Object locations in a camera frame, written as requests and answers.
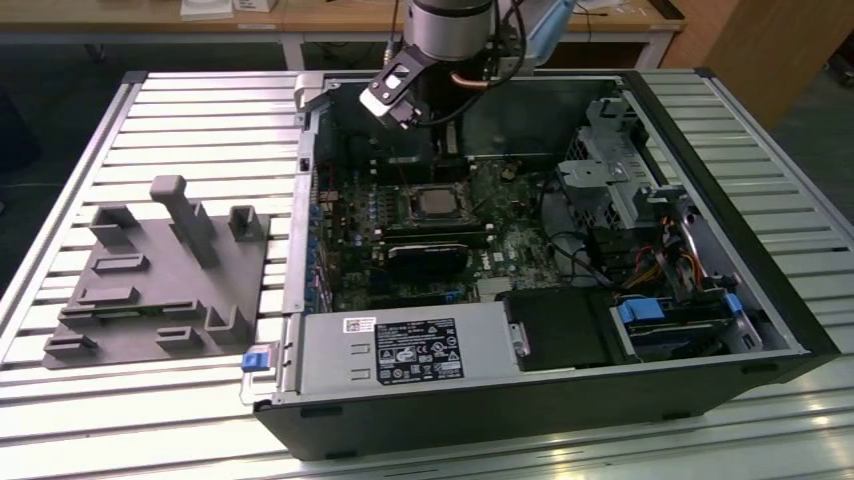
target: motherboard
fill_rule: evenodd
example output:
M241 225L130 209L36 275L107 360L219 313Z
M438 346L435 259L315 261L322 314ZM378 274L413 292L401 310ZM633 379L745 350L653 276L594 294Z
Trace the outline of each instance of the motherboard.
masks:
M558 285L533 211L542 172L519 172L513 158L470 159L457 178L415 183L419 169L413 159L373 160L367 176L321 195L334 310L491 301Z

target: metal table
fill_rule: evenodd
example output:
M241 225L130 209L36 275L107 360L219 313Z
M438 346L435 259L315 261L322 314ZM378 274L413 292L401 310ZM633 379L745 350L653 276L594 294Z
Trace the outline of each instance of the metal table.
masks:
M852 226L717 80L690 70L645 76L840 360L700 418L315 463L289 456L241 402L239 356L43 369L44 341L95 242L84 228L95 208L131 202L138 218L166 218L147 200L158 174L187 177L187 194L211 215L253 203L274 216L258 341L282 330L297 73L128 75L0 302L0 477L718 479L854 468Z

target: blue tab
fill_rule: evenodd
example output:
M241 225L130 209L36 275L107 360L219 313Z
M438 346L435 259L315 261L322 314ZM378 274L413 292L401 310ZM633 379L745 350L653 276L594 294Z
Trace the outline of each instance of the blue tab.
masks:
M243 354L243 364L241 365L241 369L243 370L243 373L270 370L270 353L247 352Z
M726 306L730 307L730 311L733 315L738 315L745 311L745 307L742 306L742 301L738 299L738 296L734 293L726 294Z
M665 318L665 311L654 298L630 298L617 310L624 323Z
M620 319L624 321L624 323L632 323L634 321L636 316L633 315L626 303L617 307L617 313L620 313Z

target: wooden table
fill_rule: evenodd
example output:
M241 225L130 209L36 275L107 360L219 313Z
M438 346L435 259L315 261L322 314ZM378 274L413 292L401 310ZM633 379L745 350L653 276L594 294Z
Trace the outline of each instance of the wooden table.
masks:
M289 68L305 70L305 43L385 42L393 8L394 0L279 0L270 13L182 22L180 0L0 0L0 44L279 43ZM575 15L562 41L641 43L637 66L656 68L684 21L665 19L648 0L594 13L607 16L590 17L590 33Z
M311 42L386 42L394 0L289 0L283 26L283 48L289 68L305 69L302 45ZM657 68L684 20L669 20L648 0L628 0L622 7L594 10L590 24L585 15L573 15L562 42L641 43L645 45L636 67ZM397 31L403 29L406 8L401 8Z
M0 44L282 43L287 0L270 13L183 22L180 0L0 0Z

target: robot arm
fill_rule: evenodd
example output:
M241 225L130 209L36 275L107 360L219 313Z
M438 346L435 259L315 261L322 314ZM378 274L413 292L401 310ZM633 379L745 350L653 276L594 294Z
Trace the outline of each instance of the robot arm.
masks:
M574 6L575 0L410 0L406 47L362 93L363 105L387 127L442 126L486 90L549 59Z

